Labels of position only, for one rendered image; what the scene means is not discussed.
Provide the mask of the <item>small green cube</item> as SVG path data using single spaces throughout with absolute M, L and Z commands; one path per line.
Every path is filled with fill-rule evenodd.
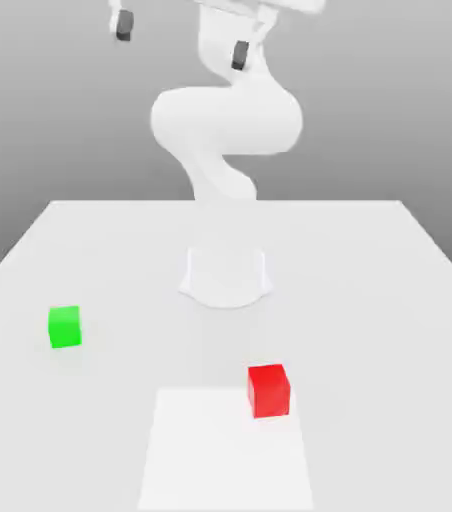
M 82 344 L 78 306 L 52 307 L 48 315 L 48 333 L 54 349 Z

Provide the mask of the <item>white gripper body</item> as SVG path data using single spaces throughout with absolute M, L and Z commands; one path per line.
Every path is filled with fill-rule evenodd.
M 257 17 L 261 8 L 291 9 L 305 14 L 317 14 L 323 10 L 326 0 L 192 0 L 208 8 Z

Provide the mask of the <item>small red cube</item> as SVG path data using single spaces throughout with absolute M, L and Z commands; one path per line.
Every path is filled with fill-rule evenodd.
M 288 415 L 290 396 L 291 386 L 282 364 L 248 368 L 248 399 L 254 418 Z

